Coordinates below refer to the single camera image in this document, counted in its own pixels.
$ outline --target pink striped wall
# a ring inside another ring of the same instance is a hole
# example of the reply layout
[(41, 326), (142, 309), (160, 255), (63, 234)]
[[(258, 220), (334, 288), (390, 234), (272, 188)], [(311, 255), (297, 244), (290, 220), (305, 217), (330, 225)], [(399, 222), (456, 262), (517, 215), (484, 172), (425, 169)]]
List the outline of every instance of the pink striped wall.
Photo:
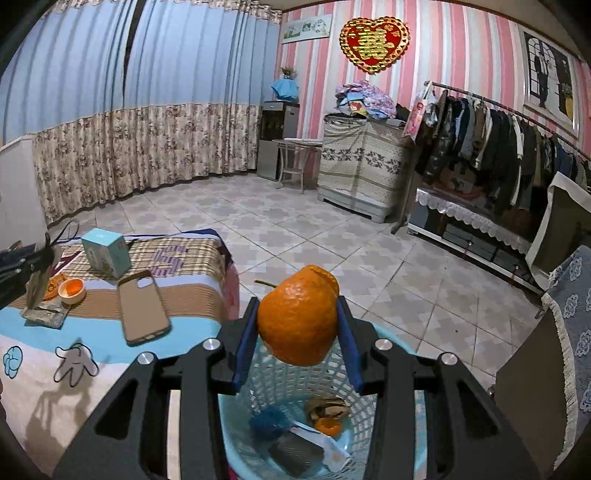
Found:
[[(523, 53), (516, 23), (471, 7), (433, 0), (344, 0), (284, 14), (284, 22), (333, 14), (329, 38), (281, 45), (277, 70), (294, 66), (300, 87), (298, 134), (322, 135), (322, 117), (335, 105), (335, 87), (367, 79), (410, 107), (425, 80), (479, 93), (516, 110), (525, 98)], [(404, 56), (377, 75), (368, 75), (347, 60), (339, 46), (343, 25), (355, 17), (400, 18), (408, 25), (411, 43)], [(591, 71), (576, 61), (579, 93), (579, 138), (572, 140), (591, 153)], [(526, 111), (532, 118), (550, 121)], [(556, 128), (558, 133), (569, 134)]]

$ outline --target blue plastic basket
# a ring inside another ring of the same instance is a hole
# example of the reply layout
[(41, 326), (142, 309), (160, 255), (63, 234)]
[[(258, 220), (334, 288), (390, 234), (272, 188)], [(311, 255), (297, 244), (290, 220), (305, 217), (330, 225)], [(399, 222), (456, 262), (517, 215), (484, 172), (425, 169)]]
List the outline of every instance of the blue plastic basket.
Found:
[[(378, 335), (410, 348), (395, 335), (375, 325)], [(324, 361), (313, 367), (295, 367), (272, 356), (259, 338), (248, 379), (235, 397), (219, 396), (220, 417), (226, 455), (232, 469), (243, 480), (287, 480), (285, 473), (268, 457), (266, 449), (254, 443), (248, 420), (269, 405), (280, 408), (290, 420), (306, 422), (304, 403), (311, 397), (335, 397), (351, 408), (338, 444), (351, 460), (338, 473), (328, 469), (315, 471), (309, 478), (362, 480), (374, 426), (376, 396), (361, 397), (347, 378), (340, 346), (336, 341)], [(427, 458), (427, 429), (423, 392), (415, 393), (415, 471)]]

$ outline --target box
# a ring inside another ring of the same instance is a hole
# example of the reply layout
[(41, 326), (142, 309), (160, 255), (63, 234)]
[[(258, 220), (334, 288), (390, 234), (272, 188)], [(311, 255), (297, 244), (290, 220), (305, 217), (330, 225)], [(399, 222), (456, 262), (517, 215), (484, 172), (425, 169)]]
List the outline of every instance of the box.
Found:
[(111, 277), (121, 278), (131, 268), (125, 238), (120, 233), (93, 228), (82, 237), (90, 266)]

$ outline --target red heart ornament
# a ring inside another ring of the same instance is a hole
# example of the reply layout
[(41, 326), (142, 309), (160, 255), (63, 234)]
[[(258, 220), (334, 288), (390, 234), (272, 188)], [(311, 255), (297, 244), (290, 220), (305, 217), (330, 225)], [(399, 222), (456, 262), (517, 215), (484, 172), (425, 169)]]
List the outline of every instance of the red heart ornament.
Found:
[(404, 54), (410, 33), (398, 18), (354, 18), (341, 29), (339, 42), (350, 61), (374, 74), (387, 69)]

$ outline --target phone case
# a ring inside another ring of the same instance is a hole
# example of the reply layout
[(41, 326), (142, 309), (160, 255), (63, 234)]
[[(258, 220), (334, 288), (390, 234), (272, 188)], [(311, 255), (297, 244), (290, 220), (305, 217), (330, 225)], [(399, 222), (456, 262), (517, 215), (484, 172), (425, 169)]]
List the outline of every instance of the phone case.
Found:
[[(152, 282), (139, 287), (138, 281), (150, 278)], [(170, 330), (160, 292), (149, 270), (123, 278), (117, 284), (123, 335), (128, 345), (137, 345), (165, 335)]]

